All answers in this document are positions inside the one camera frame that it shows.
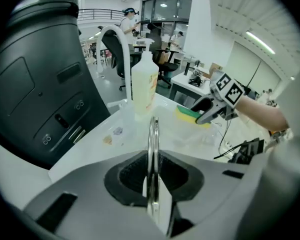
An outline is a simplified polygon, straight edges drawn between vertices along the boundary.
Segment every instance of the white faucet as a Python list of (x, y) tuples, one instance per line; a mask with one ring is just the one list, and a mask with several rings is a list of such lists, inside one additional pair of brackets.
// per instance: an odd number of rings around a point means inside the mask
[(119, 27), (117, 27), (116, 25), (105, 26), (101, 30), (101, 34), (98, 36), (98, 39), (97, 39), (97, 42), (96, 42), (96, 59), (97, 59), (96, 71), (98, 73), (102, 73), (102, 71), (104, 70), (103, 66), (101, 65), (100, 49), (101, 49), (102, 38), (108, 30), (113, 30), (116, 33), (116, 35), (117, 35), (117, 37), (118, 37), (118, 39), (121, 43), (121, 46), (122, 46), (125, 91), (126, 91), (127, 102), (129, 104), (129, 103), (132, 103), (132, 99), (131, 99), (131, 76), (130, 76), (130, 51), (129, 51), (128, 41), (127, 41), (127, 38), (126, 38), (124, 32)]

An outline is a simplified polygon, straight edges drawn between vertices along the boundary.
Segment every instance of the office chair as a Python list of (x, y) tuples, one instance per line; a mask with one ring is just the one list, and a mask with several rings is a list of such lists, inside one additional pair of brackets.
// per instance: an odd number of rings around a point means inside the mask
[[(113, 30), (108, 30), (103, 38), (102, 42), (107, 47), (107, 49), (112, 53), (111, 59), (111, 68), (116, 66), (116, 73), (122, 79), (125, 78), (125, 66), (124, 66), (124, 52), (122, 50), (121, 43), (116, 36), (116, 33)], [(141, 58), (142, 52), (131, 53), (132, 62), (130, 63), (130, 68), (137, 64)], [(122, 91), (122, 88), (126, 85), (119, 86), (119, 90)]]
[[(168, 89), (171, 88), (171, 83), (169, 82), (169, 80), (167, 80), (165, 77), (164, 77), (164, 72), (173, 72), (173, 71), (176, 71), (179, 67), (178, 64), (174, 64), (174, 63), (171, 63), (171, 59), (173, 57), (173, 55), (175, 53), (178, 53), (178, 51), (176, 50), (169, 50), (169, 49), (161, 49), (162, 47), (162, 40), (161, 40), (161, 36), (160, 36), (160, 33), (161, 33), (161, 29), (160, 29), (160, 26), (156, 25), (157, 23), (149, 23), (148, 24), (148, 29), (150, 30), (150, 33), (146, 33), (146, 38), (150, 38), (152, 40), (154, 40), (154, 42), (150, 45), (150, 52), (152, 52), (153, 54), (153, 62), (155, 64), (158, 65), (159, 67), (159, 74), (158, 74), (158, 80), (162, 80), (164, 81), (165, 83), (168, 84)], [(167, 62), (164, 62), (163, 64), (160, 64), (159, 61), (160, 61), (160, 58), (161, 58), (161, 54), (162, 53), (171, 53), (170, 56), (169, 56), (169, 59)]]

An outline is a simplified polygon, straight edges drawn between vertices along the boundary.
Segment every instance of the soap bottle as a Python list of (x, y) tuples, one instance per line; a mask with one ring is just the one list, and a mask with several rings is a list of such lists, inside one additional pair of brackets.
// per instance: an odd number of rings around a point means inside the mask
[(153, 55), (149, 51), (150, 38), (139, 39), (145, 42), (146, 48), (141, 55), (141, 60), (132, 67), (132, 97), (135, 113), (139, 116), (147, 114), (152, 107), (155, 97), (159, 67), (153, 62)]

